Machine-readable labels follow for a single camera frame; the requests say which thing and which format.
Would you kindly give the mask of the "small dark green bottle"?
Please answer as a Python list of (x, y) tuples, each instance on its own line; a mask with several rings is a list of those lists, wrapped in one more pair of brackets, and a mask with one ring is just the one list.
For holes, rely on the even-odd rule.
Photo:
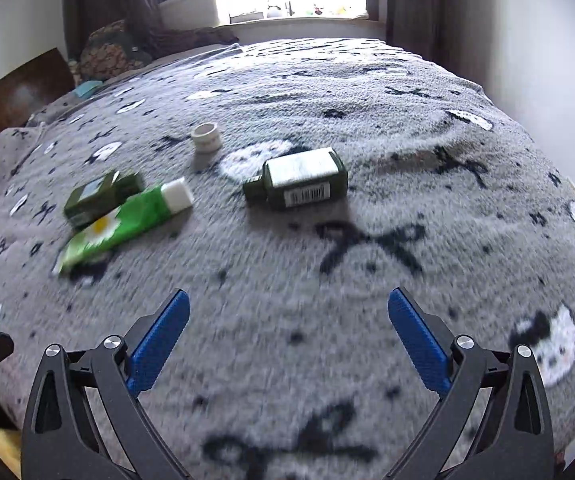
[(110, 170), (75, 188), (65, 203), (64, 216), (75, 230), (82, 230), (144, 188), (141, 172)]

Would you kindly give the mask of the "green tube white cap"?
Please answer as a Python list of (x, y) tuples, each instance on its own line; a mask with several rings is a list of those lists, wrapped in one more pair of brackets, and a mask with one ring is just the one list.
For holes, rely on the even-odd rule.
[(133, 240), (193, 204), (193, 193), (184, 178), (146, 188), (71, 237), (58, 254), (53, 273), (68, 273), (74, 266)]

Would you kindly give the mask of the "white tape roll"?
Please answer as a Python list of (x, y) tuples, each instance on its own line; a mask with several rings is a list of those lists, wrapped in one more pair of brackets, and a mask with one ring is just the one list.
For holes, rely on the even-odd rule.
[(191, 132), (196, 153), (210, 154), (222, 147), (221, 131), (217, 122), (204, 122)]

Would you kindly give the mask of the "large dark green bottle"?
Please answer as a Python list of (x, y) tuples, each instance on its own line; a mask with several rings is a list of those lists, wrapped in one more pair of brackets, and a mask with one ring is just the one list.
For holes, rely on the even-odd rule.
[(347, 196), (348, 170), (334, 148), (302, 151), (268, 159), (243, 192), (249, 203), (275, 210), (340, 200)]

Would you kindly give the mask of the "yellow fluffy clothing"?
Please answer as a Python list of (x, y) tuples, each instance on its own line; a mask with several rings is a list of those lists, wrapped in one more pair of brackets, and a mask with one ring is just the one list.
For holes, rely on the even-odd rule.
[(0, 428), (0, 459), (16, 476), (22, 478), (22, 434), (18, 430)]

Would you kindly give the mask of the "brown wooden headboard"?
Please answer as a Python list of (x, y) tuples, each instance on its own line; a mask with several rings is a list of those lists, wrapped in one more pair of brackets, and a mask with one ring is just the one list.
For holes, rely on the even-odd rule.
[(48, 50), (0, 79), (0, 132), (24, 126), (30, 116), (74, 89), (67, 62)]

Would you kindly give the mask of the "teal small box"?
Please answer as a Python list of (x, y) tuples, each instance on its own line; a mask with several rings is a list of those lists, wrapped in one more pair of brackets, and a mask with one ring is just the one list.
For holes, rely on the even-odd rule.
[(104, 82), (101, 80), (87, 80), (83, 81), (76, 88), (74, 88), (74, 94), (78, 96), (79, 99), (86, 100), (94, 95), (95, 92), (103, 87)]

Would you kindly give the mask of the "dark patterned pillow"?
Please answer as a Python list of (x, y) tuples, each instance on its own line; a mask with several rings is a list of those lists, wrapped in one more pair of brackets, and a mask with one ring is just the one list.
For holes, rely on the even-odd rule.
[(129, 34), (124, 21), (116, 21), (92, 32), (78, 67), (83, 80), (106, 81), (152, 62), (152, 55)]

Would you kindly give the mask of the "grey patterned fleece blanket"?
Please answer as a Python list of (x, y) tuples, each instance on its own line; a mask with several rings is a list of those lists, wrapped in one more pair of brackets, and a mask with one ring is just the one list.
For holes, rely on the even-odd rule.
[[(192, 130), (217, 122), (222, 147)], [(95, 347), (173, 289), (190, 322), (141, 400), (197, 479), (378, 479), (432, 411), (391, 289), (483, 347), (535, 352), (554, 446), (575, 437), (575, 188), (478, 84), (377, 40), (280, 40), (146, 68), (45, 107), (0, 194), (0, 404), (41, 353)], [(243, 183), (334, 148), (340, 200), (275, 210)], [(64, 206), (110, 170), (184, 178), (190, 209), (55, 275)]]

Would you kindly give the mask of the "dark grey curtain left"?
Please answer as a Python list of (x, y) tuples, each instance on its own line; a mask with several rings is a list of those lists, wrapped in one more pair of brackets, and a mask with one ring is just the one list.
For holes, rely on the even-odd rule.
[(63, 19), (70, 58), (80, 58), (92, 32), (117, 21), (124, 22), (128, 34), (153, 58), (238, 41), (229, 28), (166, 28), (157, 0), (63, 0)]

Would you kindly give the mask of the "dark grey curtain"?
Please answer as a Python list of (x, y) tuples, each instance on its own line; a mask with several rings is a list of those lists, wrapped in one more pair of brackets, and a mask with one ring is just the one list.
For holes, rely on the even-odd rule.
[(153, 58), (238, 41), (229, 28), (166, 28), (157, 0), (63, 0), (63, 19), (70, 58), (80, 58), (92, 32), (117, 21), (124, 22), (128, 34)]
[(443, 0), (367, 0), (371, 21), (385, 27), (385, 41), (429, 61), (437, 61), (441, 47)]

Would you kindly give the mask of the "dark grey curtain right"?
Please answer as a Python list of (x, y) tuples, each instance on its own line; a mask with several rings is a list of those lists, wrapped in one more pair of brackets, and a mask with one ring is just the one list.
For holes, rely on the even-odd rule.
[(367, 0), (371, 21), (385, 27), (385, 41), (429, 61), (437, 61), (441, 47), (443, 0)]

